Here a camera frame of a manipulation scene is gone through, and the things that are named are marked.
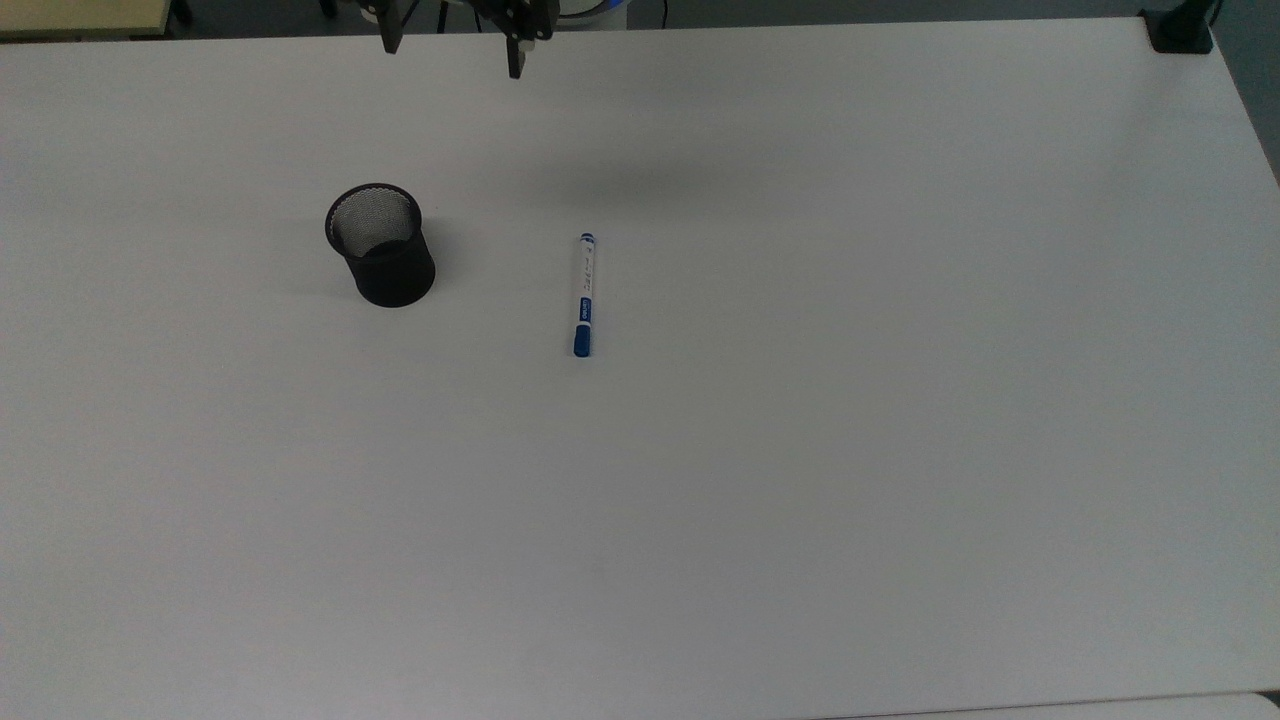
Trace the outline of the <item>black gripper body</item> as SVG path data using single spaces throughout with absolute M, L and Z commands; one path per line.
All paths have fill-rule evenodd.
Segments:
M 380 33 L 380 4 L 398 3 L 404 26 L 420 1 L 351 1 Z M 547 40 L 556 28 L 556 1 L 445 1 L 468 6 L 475 15 L 493 23 L 504 36 L 517 35 L 525 41 Z

